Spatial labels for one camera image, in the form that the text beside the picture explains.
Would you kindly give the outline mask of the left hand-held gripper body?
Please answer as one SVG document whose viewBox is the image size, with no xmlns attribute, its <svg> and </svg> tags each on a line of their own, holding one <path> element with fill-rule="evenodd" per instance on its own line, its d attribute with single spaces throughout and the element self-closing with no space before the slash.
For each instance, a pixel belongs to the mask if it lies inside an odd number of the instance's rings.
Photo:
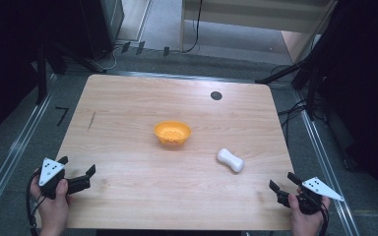
<svg viewBox="0 0 378 236">
<path fill-rule="evenodd" d="M 45 158 L 42 162 L 38 186 L 44 197 L 54 200 L 56 197 L 56 188 L 65 175 L 65 165 L 55 160 Z"/>
</svg>

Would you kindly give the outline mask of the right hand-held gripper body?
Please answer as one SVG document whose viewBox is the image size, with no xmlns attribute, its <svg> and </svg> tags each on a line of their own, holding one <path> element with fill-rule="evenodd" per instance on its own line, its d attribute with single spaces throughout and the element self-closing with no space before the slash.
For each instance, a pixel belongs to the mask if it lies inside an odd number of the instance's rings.
<svg viewBox="0 0 378 236">
<path fill-rule="evenodd" d="M 335 192 L 331 187 L 321 181 L 318 177 L 313 177 L 303 181 L 300 194 L 297 196 L 300 211 L 304 214 L 314 214 L 319 211 L 322 205 L 322 197 L 343 202 L 345 198 Z"/>
</svg>

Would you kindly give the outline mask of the person's right hand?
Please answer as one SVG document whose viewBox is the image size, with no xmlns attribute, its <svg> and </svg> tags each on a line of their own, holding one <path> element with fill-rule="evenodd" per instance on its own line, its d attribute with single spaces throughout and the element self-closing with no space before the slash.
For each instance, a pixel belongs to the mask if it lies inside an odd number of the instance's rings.
<svg viewBox="0 0 378 236">
<path fill-rule="evenodd" d="M 290 227 L 291 236 L 325 236 L 328 228 L 328 209 L 331 200 L 322 197 L 322 212 L 311 215 L 300 211 L 296 195 L 289 194 L 289 206 L 291 210 Z"/>
</svg>

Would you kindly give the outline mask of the person's left hand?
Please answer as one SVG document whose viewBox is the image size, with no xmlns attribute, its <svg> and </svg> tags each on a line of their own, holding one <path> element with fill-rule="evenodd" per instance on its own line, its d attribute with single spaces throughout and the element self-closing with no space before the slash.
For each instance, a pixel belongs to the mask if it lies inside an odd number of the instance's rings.
<svg viewBox="0 0 378 236">
<path fill-rule="evenodd" d="M 67 228 L 69 218 L 70 199 L 67 196 L 68 182 L 62 179 L 58 182 L 55 199 L 42 199 L 40 188 L 37 184 L 39 177 L 34 176 L 31 181 L 30 193 L 41 203 L 38 213 L 41 218 L 39 236 L 62 236 Z"/>
</svg>

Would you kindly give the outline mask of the white soap bar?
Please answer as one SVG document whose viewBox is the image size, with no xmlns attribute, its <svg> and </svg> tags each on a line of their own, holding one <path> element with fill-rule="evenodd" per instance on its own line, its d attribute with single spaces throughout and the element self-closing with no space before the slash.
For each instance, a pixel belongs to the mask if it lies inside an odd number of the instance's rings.
<svg viewBox="0 0 378 236">
<path fill-rule="evenodd" d="M 239 173 L 244 167 L 244 160 L 234 155 L 226 148 L 221 148 L 217 153 L 217 160 L 227 165 L 232 171 Z"/>
</svg>

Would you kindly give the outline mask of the black metal stand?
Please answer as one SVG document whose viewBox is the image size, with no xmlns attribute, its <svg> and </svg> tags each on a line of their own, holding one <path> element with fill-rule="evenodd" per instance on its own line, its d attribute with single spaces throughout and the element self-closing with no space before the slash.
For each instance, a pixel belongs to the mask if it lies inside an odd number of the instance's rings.
<svg viewBox="0 0 378 236">
<path fill-rule="evenodd" d="M 293 89 L 302 89 L 305 85 L 308 85 L 307 97 L 305 98 L 305 111 L 311 121 L 314 121 L 316 116 L 314 115 L 315 95 L 317 91 L 317 84 L 319 80 L 319 52 L 311 51 L 304 59 L 300 60 L 293 65 L 287 66 L 275 74 L 265 78 L 256 79 L 255 83 L 260 85 L 267 85 L 275 82 L 278 79 L 296 72 L 296 76 L 291 82 Z"/>
<path fill-rule="evenodd" d="M 55 74 L 64 74 L 67 66 L 63 60 L 57 44 L 44 40 L 37 50 L 37 100 L 36 104 L 41 104 L 47 96 L 47 73 L 46 64 Z"/>
</svg>

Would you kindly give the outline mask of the orange plastic bowl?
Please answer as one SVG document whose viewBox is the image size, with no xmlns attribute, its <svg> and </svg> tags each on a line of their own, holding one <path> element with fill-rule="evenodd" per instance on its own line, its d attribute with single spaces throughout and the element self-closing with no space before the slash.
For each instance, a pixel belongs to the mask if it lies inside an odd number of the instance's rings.
<svg viewBox="0 0 378 236">
<path fill-rule="evenodd" d="M 183 146 L 192 130 L 183 122 L 161 121 L 154 126 L 154 133 L 162 145 Z"/>
</svg>

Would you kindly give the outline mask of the dark cabinet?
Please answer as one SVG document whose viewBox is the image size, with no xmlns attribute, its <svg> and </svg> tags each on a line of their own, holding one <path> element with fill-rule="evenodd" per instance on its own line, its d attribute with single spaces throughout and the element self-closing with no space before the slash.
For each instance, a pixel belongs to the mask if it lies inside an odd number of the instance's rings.
<svg viewBox="0 0 378 236">
<path fill-rule="evenodd" d="M 89 57 L 99 59 L 113 50 L 125 17 L 122 0 L 80 0 L 80 3 Z"/>
</svg>

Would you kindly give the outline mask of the metal floor rail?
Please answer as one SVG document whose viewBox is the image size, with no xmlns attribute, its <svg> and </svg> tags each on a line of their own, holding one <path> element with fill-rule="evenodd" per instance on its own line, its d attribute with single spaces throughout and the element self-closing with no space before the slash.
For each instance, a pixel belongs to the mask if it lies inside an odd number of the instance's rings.
<svg viewBox="0 0 378 236">
<path fill-rule="evenodd" d="M 22 102 L 0 129 L 0 133 L 3 133 L 3 138 L 0 139 L 0 197 L 48 106 L 57 82 L 57 76 L 52 74 L 46 82 L 47 95 L 42 101 L 36 104 L 28 96 L 27 101 Z"/>
<path fill-rule="evenodd" d="M 319 132 L 315 125 L 315 122 L 311 120 L 309 115 L 303 111 L 301 114 L 304 126 L 310 138 L 311 144 L 314 148 L 316 156 L 318 158 L 320 167 L 322 169 L 324 179 L 326 183 L 337 193 L 342 194 L 342 188 L 335 175 L 334 169 L 330 162 L 329 156 L 325 150 L 325 147 L 320 138 Z M 348 206 L 347 201 L 333 200 L 337 215 L 342 223 L 346 236 L 361 236 L 358 227 L 355 223 L 354 217 Z"/>
</svg>

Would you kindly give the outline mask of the light wooden furniture frame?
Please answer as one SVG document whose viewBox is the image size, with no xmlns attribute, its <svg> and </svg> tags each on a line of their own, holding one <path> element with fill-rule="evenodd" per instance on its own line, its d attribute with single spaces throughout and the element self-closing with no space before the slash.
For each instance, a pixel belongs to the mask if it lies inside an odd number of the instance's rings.
<svg viewBox="0 0 378 236">
<path fill-rule="evenodd" d="M 293 62 L 304 57 L 322 33 L 338 0 L 181 0 L 180 48 L 184 22 L 203 22 L 280 30 Z"/>
</svg>

